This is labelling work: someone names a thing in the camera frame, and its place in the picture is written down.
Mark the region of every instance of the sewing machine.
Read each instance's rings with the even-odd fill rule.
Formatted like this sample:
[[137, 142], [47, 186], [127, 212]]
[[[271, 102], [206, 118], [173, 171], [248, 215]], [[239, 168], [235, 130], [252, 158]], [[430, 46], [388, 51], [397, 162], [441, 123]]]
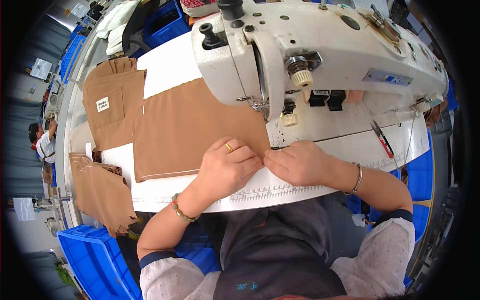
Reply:
[[301, 92], [328, 101], [364, 91], [372, 117], [424, 112], [443, 102], [441, 60], [409, 30], [372, 9], [282, 0], [219, 0], [221, 13], [195, 23], [192, 47], [202, 77], [230, 106], [252, 106], [265, 121], [301, 122]]

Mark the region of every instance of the sewing worker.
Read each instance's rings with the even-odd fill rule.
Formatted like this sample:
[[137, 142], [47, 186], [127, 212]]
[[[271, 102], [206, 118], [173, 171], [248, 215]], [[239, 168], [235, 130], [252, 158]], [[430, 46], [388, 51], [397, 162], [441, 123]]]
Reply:
[[32, 149], [37, 151], [40, 159], [53, 164], [55, 162], [55, 132], [57, 123], [52, 119], [45, 132], [41, 124], [33, 123], [28, 126], [28, 136], [32, 143]]
[[[262, 161], [231, 137], [207, 150], [196, 179], [147, 223], [138, 241], [144, 300], [410, 298], [402, 295], [403, 279], [415, 229], [412, 199], [401, 181], [328, 155], [308, 141], [265, 155]], [[231, 212], [219, 253], [221, 272], [204, 275], [178, 258], [173, 247], [190, 221], [201, 220], [206, 208], [243, 188], [263, 167], [294, 186], [354, 192], [382, 211], [358, 256], [337, 258], [326, 267], [331, 236], [320, 198]]]

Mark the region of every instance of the barcode label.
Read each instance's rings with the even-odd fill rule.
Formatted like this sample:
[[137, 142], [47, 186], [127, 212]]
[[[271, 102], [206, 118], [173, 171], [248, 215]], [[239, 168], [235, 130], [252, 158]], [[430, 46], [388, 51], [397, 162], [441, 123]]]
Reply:
[[313, 90], [314, 95], [328, 96], [328, 90]]

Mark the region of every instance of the beaded bracelet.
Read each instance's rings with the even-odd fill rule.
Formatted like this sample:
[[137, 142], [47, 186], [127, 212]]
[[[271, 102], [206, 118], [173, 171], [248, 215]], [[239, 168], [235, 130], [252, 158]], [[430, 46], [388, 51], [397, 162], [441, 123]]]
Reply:
[[177, 194], [173, 195], [172, 202], [170, 203], [172, 208], [175, 209], [175, 213], [177, 214], [177, 216], [181, 217], [182, 220], [185, 221], [185, 222], [195, 222], [196, 220], [198, 220], [198, 218], [200, 218], [200, 216], [190, 218], [189, 216], [184, 215], [183, 212], [181, 212], [181, 210], [179, 210], [179, 206], [177, 204], [178, 195], [180, 195], [180, 193], [177, 193]]

